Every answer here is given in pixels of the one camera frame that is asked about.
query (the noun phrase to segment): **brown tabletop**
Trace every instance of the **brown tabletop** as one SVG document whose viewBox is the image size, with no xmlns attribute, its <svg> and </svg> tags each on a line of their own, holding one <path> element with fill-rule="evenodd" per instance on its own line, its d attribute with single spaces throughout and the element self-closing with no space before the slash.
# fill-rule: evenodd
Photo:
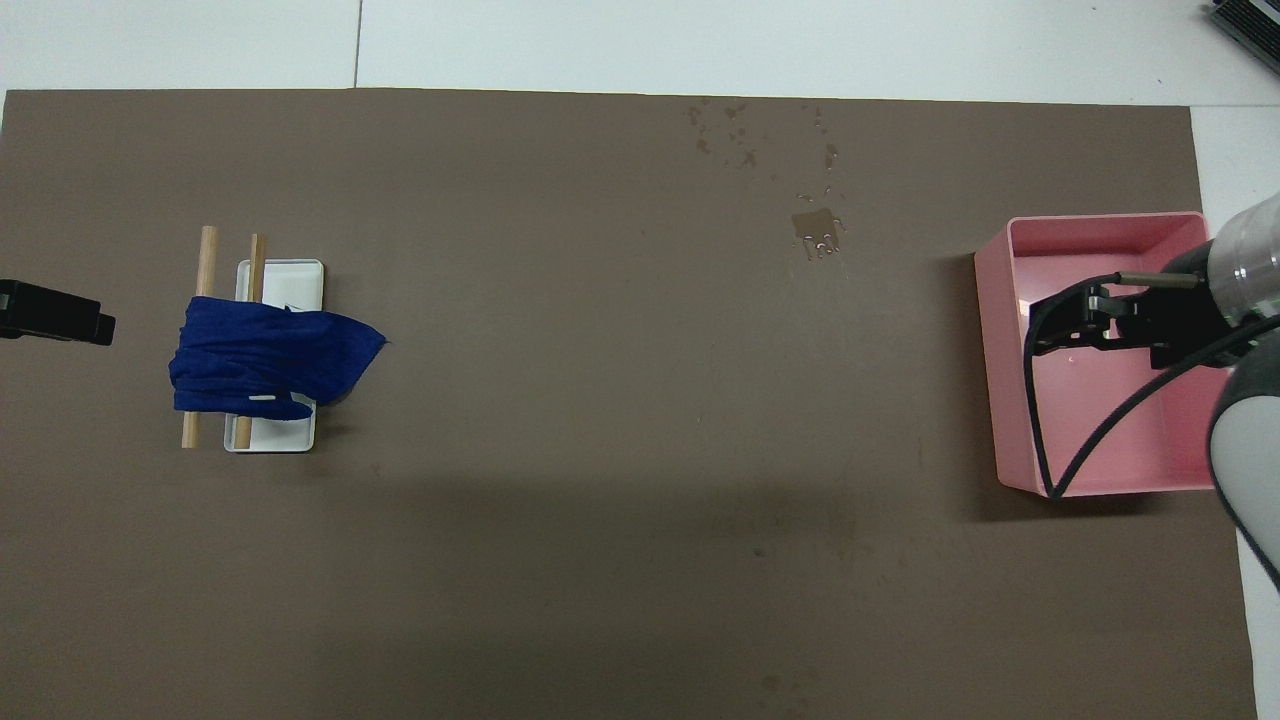
<svg viewBox="0 0 1280 720">
<path fill-rule="evenodd" d="M 1198 208 L 1190 137 L 1184 108 L 9 92 L 0 275 L 119 325 L 0 341 L 0 716 L 1252 716 L 1212 493 L 996 482 L 970 258 L 1015 215 Z M 838 252 L 797 237 L 837 218 Z M 266 233 L 392 341 L 310 454 L 233 456 L 214 418 L 178 448 L 202 224 L 220 295 Z"/>
</svg>

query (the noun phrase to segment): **pink box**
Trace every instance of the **pink box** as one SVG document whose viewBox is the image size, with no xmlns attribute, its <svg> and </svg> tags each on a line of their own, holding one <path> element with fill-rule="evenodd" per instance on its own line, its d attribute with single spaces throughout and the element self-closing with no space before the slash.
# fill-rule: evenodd
<svg viewBox="0 0 1280 720">
<path fill-rule="evenodd" d="M 1199 213 L 1014 218 L 974 254 L 1000 482 L 1044 495 L 1023 384 L 1030 304 L 1092 275 L 1158 272 L 1208 242 Z M 1140 288 L 1111 287 L 1115 295 Z M 1036 396 L 1056 482 L 1116 405 L 1153 378 L 1146 350 L 1059 350 L 1034 359 Z M 1206 434 L 1226 370 L 1196 368 L 1133 410 L 1098 445 L 1068 496 L 1212 488 Z"/>
</svg>

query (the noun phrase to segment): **white plastic tray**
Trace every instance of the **white plastic tray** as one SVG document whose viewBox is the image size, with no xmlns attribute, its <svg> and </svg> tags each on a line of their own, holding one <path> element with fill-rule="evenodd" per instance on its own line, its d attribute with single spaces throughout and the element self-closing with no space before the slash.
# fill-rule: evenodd
<svg viewBox="0 0 1280 720">
<path fill-rule="evenodd" d="M 236 269 L 236 300 L 248 297 L 248 260 Z M 262 302 L 289 310 L 321 310 L 324 305 L 324 265 L 319 260 L 268 260 L 262 273 Z M 228 452 L 306 452 L 315 445 L 316 404 L 310 397 L 293 395 L 311 406 L 305 420 L 253 419 L 253 434 L 247 450 L 236 450 L 236 416 L 227 415 L 223 448 Z"/>
</svg>

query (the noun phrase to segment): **blue towel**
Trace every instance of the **blue towel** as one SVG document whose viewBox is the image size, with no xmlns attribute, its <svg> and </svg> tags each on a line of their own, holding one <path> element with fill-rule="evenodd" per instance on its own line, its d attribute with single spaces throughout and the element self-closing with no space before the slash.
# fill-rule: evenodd
<svg viewBox="0 0 1280 720">
<path fill-rule="evenodd" d="M 360 379 L 387 338 L 325 311 L 291 313 L 261 302 L 192 297 L 169 363 L 175 410 L 301 420 Z M 273 400 L 250 400 L 274 396 Z"/>
</svg>

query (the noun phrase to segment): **black vent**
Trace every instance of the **black vent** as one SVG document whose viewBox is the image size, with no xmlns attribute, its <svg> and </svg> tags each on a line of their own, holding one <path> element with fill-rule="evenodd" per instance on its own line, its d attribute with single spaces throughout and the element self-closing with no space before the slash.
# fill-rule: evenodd
<svg viewBox="0 0 1280 720">
<path fill-rule="evenodd" d="M 1217 27 L 1280 73 L 1280 0 L 1213 0 Z"/>
</svg>

